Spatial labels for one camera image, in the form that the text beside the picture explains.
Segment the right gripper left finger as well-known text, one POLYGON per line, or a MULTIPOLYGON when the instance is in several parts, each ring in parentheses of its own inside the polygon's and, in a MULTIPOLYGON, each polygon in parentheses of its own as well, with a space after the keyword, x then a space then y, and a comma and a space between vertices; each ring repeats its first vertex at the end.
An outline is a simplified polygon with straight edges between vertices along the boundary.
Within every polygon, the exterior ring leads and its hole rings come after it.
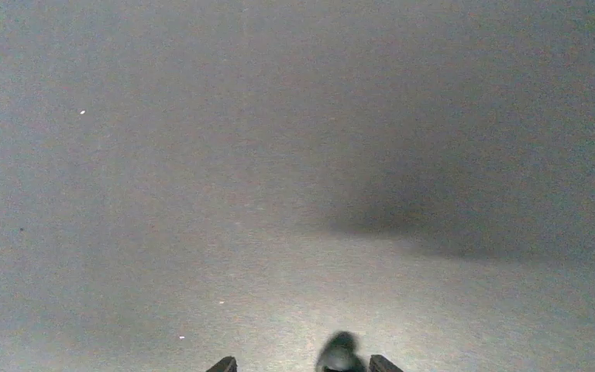
POLYGON ((208 368, 206 372, 237 372, 237 360, 233 356, 225 356, 208 368))

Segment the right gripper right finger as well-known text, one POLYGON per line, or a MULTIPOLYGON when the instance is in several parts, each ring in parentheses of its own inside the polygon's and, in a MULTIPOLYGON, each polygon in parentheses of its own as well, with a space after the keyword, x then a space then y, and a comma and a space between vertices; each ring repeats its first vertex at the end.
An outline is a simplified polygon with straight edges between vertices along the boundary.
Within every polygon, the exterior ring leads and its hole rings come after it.
POLYGON ((404 372, 395 363, 380 354, 370 356, 369 372, 404 372))

